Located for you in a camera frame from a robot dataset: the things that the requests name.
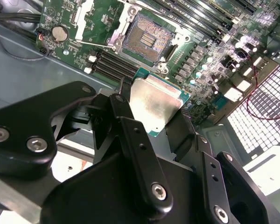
motherboard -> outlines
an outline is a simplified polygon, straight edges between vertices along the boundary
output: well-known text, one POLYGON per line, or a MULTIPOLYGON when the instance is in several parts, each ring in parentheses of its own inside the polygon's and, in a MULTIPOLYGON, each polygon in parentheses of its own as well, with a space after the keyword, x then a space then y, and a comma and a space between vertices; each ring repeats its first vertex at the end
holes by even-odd
POLYGON ((110 84, 139 68, 174 84, 199 125, 280 59, 266 49, 279 23, 280 0, 45 0, 37 32, 53 57, 110 84))

cpu processor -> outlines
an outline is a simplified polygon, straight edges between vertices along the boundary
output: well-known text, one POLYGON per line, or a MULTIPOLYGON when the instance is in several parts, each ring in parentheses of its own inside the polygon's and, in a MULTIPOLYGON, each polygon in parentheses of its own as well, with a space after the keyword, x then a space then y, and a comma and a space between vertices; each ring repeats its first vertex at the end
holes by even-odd
POLYGON ((130 107, 146 132, 156 137, 189 97, 186 91, 140 68, 133 79, 130 107))
POLYGON ((123 43, 123 49, 156 64, 170 46, 174 36, 174 33, 150 18, 137 14, 123 43))

black memory slot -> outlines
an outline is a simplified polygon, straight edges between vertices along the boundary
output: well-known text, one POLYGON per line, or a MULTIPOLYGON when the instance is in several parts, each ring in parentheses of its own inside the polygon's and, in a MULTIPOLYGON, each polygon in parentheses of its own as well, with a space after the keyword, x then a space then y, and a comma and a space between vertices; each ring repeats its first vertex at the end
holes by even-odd
POLYGON ((215 15, 213 15, 211 12, 205 10, 203 7, 201 7, 197 2, 195 1, 190 1, 190 0, 184 0, 185 2, 187 2, 189 5, 191 5, 192 7, 194 7, 196 10, 198 10, 199 12, 201 12, 202 14, 207 15, 208 17, 212 18, 213 20, 216 20, 222 27, 229 29, 229 27, 231 27, 229 24, 227 24, 225 21, 222 21, 221 19, 219 19, 218 17, 216 17, 215 15))
POLYGON ((136 74, 136 71, 129 70, 128 68, 125 68, 124 66, 122 66, 122 64, 114 63, 111 60, 108 60, 108 58, 104 58, 103 56, 100 57, 99 62, 104 62, 106 64, 109 64, 110 66, 113 66, 114 69, 120 70, 132 77, 136 74))
POLYGON ((228 0, 231 4, 238 6, 242 10, 244 10, 245 13, 249 15, 254 15, 254 13, 257 11, 257 8, 255 8, 253 5, 251 5, 249 2, 245 0, 228 0))
POLYGON ((218 14, 220 14, 221 16, 225 17, 228 20, 232 20, 232 18, 230 18, 229 16, 227 16, 225 14, 225 12, 222 12, 219 8, 215 7, 214 5, 212 5, 210 2, 206 1, 206 0, 200 0, 201 2, 203 2, 205 5, 207 5, 208 7, 212 8, 214 11, 216 11, 218 14))
POLYGON ((158 4, 160 4, 162 7, 166 7, 168 10, 170 10, 171 13, 174 13, 177 16, 179 16, 180 18, 183 18, 184 21, 188 21, 189 18, 187 16, 181 14, 178 10, 174 9, 173 7, 170 7, 168 4, 172 4, 174 7, 178 8, 180 11, 185 11, 185 13, 187 13, 189 16, 191 16, 192 18, 198 20, 200 23, 202 23, 203 25, 208 27, 213 32, 215 32, 215 33, 217 33, 218 31, 222 32, 221 30, 219 30, 218 28, 213 26, 210 22, 208 22, 204 18, 199 17, 197 14, 195 14, 195 13, 193 13, 191 11, 185 10, 184 6, 183 7, 177 6, 174 0, 167 1, 168 4, 166 4, 166 2, 163 1, 163 0, 154 0, 154 1, 157 2, 158 4))
POLYGON ((101 55, 104 55, 105 58, 110 58, 110 60, 112 60, 114 63, 118 63, 118 64, 124 65, 126 68, 129 68, 130 70, 134 70, 134 71, 137 71, 137 70, 138 70, 138 69, 137 69, 135 66, 133 66, 132 64, 130 64, 130 63, 128 63, 128 62, 126 62, 126 61, 124 61, 124 60, 122 60, 122 59, 120 59, 120 58, 118 58, 118 57, 116 57, 116 56, 114 56, 114 55, 112 55, 112 54, 109 54, 109 53, 107 53, 107 52, 105 52, 105 51, 103 51, 103 52, 101 53, 101 55))
POLYGON ((106 63, 106 62, 103 62, 103 61, 99 61, 96 65, 96 67, 97 68, 104 68, 105 70, 112 71, 113 74, 120 75, 121 77, 125 77, 125 76, 133 77, 133 75, 129 75, 126 72, 124 72, 123 70, 117 69, 112 64, 109 64, 109 63, 106 63))
POLYGON ((178 5, 181 9, 183 9, 185 12, 187 12, 187 14, 189 14, 190 16, 192 16, 193 18, 197 19, 198 21, 200 21, 202 24, 204 24, 205 26, 208 26, 209 28, 213 29, 216 33, 222 33, 222 30, 220 30, 219 28, 217 28, 216 26, 214 26, 210 21, 208 21, 207 19, 201 17, 200 15, 196 14, 195 12, 193 12, 191 9, 187 8, 184 4, 182 4, 181 2, 179 2, 178 0, 171 0, 171 2, 173 2, 175 5, 178 5))
POLYGON ((169 8, 168 6, 164 6, 163 4, 160 4, 161 7, 167 9, 169 11, 169 13, 176 15, 179 20, 181 20, 182 22, 184 22, 185 24, 190 25, 193 29, 198 30, 199 32, 201 32, 202 34, 204 34, 205 36, 215 40, 218 39, 215 35, 210 34, 209 32, 207 32, 207 30, 200 28, 196 23, 192 22, 191 20, 189 20, 186 16, 181 15, 180 13, 176 13, 175 11, 172 10, 172 8, 169 8))
POLYGON ((108 70, 104 70, 104 69, 102 69, 100 67, 95 68, 95 72, 99 73, 99 74, 101 74, 101 75, 103 75, 103 76, 105 76, 105 77, 107 77, 109 79, 117 81, 117 82, 119 82, 121 80, 121 78, 122 78, 122 77, 120 77, 118 75, 115 75, 113 72, 108 71, 108 70))

red wire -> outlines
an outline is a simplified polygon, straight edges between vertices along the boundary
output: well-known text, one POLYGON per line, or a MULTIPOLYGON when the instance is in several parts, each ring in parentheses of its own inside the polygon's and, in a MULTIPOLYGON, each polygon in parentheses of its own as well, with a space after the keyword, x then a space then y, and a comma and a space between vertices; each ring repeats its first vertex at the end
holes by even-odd
POLYGON ((252 113, 250 111, 250 108, 249 108, 249 102, 250 102, 250 98, 251 96, 254 94, 254 92, 258 89, 258 78, 257 78, 257 71, 256 71, 256 67, 254 65, 253 66, 253 70, 254 70, 254 78, 255 78, 255 88, 254 90, 248 95, 248 98, 247 98, 247 101, 246 101, 246 109, 248 111, 248 113, 252 116, 252 117, 255 117, 257 119, 260 119, 260 120, 279 120, 280 119, 280 116, 279 117, 276 117, 276 118, 261 118, 261 117, 258 117, 256 116, 254 113, 252 113))
POLYGON ((39 39, 40 41, 43 41, 43 35, 39 35, 39 36, 38 36, 38 39, 39 39))

ventilation grille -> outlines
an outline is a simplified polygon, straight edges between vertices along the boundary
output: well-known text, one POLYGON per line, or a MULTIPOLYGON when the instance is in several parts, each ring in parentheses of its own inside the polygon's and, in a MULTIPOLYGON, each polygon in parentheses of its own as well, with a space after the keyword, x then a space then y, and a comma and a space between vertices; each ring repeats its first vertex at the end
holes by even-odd
MULTIPOLYGON (((249 106, 258 117, 280 116, 280 66, 251 96, 249 106)), ((280 119, 267 121, 253 118, 246 110, 246 102, 228 120, 247 153, 259 146, 266 151, 280 142, 280 119)))

